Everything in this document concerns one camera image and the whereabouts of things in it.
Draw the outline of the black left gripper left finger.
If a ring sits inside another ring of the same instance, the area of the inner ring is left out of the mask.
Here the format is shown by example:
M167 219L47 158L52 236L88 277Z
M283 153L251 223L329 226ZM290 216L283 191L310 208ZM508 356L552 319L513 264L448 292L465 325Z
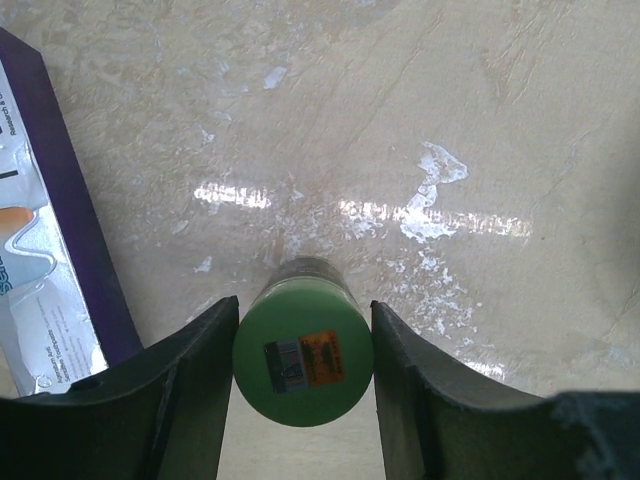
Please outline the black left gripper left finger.
M216 478L238 325L237 298L222 298L65 394L2 400L2 478Z

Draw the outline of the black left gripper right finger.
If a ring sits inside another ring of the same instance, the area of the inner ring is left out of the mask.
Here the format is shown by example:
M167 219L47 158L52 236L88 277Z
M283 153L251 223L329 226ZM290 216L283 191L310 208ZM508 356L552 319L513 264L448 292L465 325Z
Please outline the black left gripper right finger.
M636 479L639 394L538 397L471 369L371 304L389 479Z

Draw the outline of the green bottle cap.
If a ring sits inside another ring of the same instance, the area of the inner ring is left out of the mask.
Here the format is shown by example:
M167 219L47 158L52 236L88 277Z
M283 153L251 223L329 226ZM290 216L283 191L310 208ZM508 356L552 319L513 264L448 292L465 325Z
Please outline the green bottle cap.
M350 411L368 388L373 364L371 331L350 293L312 277L266 289L233 345L244 398L292 427L323 425Z

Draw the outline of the green pill bottle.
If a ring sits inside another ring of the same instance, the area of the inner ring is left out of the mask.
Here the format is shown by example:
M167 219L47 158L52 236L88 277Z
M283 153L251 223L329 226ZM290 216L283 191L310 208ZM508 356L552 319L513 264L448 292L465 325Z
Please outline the green pill bottle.
M329 283L336 287L355 308L358 307L343 274L331 262L317 256L298 256L282 263L272 272L266 285L252 304L255 305L265 298L277 286L289 285L300 279L314 279Z

